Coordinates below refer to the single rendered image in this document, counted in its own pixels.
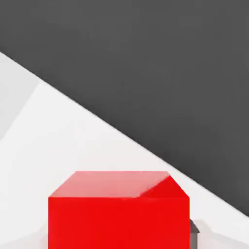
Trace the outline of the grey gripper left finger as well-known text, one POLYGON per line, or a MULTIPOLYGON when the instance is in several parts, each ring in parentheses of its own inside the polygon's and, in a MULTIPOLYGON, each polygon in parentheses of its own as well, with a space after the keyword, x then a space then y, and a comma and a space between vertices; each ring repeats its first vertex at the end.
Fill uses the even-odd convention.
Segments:
POLYGON ((0 249, 48 249, 47 229, 40 228, 28 236, 1 244, 0 249))

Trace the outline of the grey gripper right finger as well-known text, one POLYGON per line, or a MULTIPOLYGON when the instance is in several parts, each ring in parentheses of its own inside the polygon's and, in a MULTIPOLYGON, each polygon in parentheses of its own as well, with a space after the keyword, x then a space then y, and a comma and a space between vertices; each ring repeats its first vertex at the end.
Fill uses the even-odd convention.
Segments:
POLYGON ((202 220, 190 220, 190 249, 249 249, 249 245, 213 232, 202 220))

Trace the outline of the small red cube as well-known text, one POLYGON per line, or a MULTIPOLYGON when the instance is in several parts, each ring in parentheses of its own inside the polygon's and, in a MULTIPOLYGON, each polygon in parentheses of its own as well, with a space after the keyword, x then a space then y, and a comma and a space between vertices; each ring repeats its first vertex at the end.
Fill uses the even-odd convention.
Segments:
POLYGON ((78 171, 48 198, 48 249, 190 249, 190 199, 165 171, 78 171))

